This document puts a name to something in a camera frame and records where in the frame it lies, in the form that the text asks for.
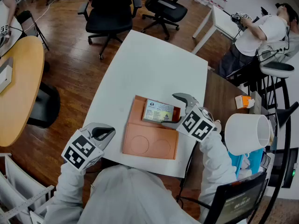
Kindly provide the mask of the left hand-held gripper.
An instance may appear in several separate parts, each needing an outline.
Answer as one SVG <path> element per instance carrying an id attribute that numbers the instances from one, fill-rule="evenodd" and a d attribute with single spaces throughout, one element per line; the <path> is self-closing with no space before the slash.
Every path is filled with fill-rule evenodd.
<path id="1" fill-rule="evenodd" d="M 93 144 L 82 132 L 92 133 Z M 77 171 L 83 171 L 94 165 L 102 156 L 109 142 L 116 134 L 114 127 L 92 122 L 82 128 L 82 132 L 77 130 L 67 142 L 61 156 Z"/>

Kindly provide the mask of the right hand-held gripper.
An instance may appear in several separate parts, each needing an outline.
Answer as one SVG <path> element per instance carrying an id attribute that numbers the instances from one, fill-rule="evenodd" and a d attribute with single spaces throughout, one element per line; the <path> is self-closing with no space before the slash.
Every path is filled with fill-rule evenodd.
<path id="1" fill-rule="evenodd" d="M 180 117 L 178 121 L 163 121 L 161 125 L 176 129 L 196 141 L 204 141 L 215 128 L 214 120 L 210 117 L 209 111 L 200 107 L 190 94 L 174 93 L 172 96 L 185 103 L 185 116 Z"/>

